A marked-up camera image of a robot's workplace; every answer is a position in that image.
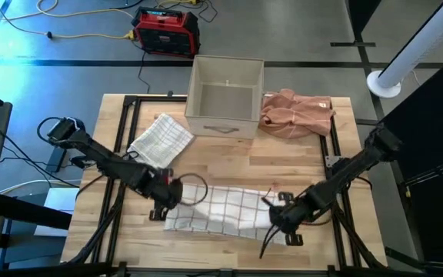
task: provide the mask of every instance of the table leg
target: table leg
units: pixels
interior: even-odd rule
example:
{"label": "table leg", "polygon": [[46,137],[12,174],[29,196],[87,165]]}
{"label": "table leg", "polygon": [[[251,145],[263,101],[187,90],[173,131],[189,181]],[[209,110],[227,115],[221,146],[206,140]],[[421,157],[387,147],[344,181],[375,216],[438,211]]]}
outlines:
{"label": "table leg", "polygon": [[0,215],[7,219],[65,230],[69,228],[72,217],[66,212],[35,205],[6,195],[0,195]]}

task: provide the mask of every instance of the white pipe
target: white pipe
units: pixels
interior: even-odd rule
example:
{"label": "white pipe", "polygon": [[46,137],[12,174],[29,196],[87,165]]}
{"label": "white pipe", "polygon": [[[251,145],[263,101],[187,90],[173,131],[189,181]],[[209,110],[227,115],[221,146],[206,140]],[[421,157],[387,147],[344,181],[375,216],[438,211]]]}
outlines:
{"label": "white pipe", "polygon": [[443,6],[383,72],[372,72],[367,77],[371,92],[384,98],[395,97],[401,91],[402,79],[442,41]]}

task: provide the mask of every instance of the orange cloth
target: orange cloth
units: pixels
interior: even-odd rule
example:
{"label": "orange cloth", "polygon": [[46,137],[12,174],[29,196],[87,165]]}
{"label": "orange cloth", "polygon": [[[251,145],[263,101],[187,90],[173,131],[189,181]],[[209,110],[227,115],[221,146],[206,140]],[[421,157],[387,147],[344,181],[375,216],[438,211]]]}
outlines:
{"label": "orange cloth", "polygon": [[334,114],[331,97],[300,96],[284,88],[264,100],[259,128],[283,139],[301,138],[313,132],[327,135]]}

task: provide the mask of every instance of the white checkered towel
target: white checkered towel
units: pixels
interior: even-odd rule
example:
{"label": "white checkered towel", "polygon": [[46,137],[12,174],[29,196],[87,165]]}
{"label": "white checkered towel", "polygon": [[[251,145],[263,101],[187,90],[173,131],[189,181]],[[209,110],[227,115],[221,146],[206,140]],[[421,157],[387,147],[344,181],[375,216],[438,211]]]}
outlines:
{"label": "white checkered towel", "polygon": [[[204,194],[203,185],[184,184],[182,201],[193,203]],[[209,186],[203,202],[195,206],[179,204],[169,211],[165,230],[236,235],[262,241],[271,227],[269,207],[261,200],[266,194],[252,189]],[[266,199],[274,205],[283,204],[274,192],[269,192]],[[284,245],[285,234],[278,232],[272,241]]]}
{"label": "white checkered towel", "polygon": [[138,153],[136,162],[164,169],[193,138],[182,125],[162,113],[148,130],[133,141],[128,152]]}

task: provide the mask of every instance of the box handle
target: box handle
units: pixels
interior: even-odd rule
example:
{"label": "box handle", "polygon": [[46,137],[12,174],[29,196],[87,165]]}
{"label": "box handle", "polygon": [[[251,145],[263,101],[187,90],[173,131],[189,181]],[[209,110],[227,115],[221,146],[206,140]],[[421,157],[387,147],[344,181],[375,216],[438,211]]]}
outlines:
{"label": "box handle", "polygon": [[205,128],[216,132],[220,132],[222,134],[230,134],[231,132],[239,131],[238,128],[232,128],[232,127],[205,126]]}

